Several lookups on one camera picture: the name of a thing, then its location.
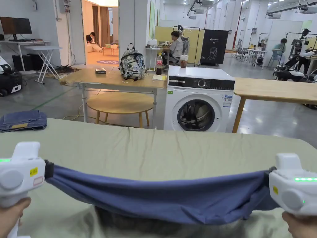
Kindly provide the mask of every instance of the black speaker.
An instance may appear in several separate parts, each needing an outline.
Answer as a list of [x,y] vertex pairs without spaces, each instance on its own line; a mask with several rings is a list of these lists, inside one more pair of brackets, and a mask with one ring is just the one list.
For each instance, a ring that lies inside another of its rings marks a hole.
[[41,71],[43,66],[43,60],[41,59],[41,57],[38,54],[28,54],[28,55],[31,56],[33,70]]
[[[31,56],[29,55],[22,55],[23,57],[23,63],[25,71],[33,70],[32,60]],[[13,65],[14,68],[18,71],[23,71],[21,58],[19,55],[12,55]]]

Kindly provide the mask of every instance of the yellow notepad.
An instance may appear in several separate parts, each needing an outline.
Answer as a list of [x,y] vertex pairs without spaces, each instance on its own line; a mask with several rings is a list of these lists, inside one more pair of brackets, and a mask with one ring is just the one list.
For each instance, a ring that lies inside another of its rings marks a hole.
[[154,74],[152,79],[153,79],[153,80],[163,80],[163,81],[166,81],[167,75],[156,75],[156,74]]

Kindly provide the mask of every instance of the backpack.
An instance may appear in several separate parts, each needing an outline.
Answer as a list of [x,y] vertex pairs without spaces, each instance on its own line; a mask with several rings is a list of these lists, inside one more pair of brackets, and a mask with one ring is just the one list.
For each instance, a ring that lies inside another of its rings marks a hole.
[[128,48],[121,58],[119,70],[124,80],[133,79],[137,81],[145,76],[144,59],[141,52],[135,50],[133,44],[132,49],[129,49],[130,44],[128,44]]

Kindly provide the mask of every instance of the control panel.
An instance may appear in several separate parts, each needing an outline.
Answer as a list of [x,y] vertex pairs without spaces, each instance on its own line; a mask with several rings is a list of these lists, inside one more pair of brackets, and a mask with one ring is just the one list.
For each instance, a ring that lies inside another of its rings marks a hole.
[[191,77],[170,76],[168,81],[169,86],[199,88],[199,89],[215,89],[233,91],[234,80],[221,79],[203,79]]

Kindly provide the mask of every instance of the doorway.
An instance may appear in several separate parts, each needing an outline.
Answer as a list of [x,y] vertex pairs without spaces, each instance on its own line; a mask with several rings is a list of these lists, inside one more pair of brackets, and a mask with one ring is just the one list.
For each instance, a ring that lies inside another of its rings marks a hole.
[[98,6],[83,0],[82,13],[86,64],[98,68],[118,66],[118,8]]

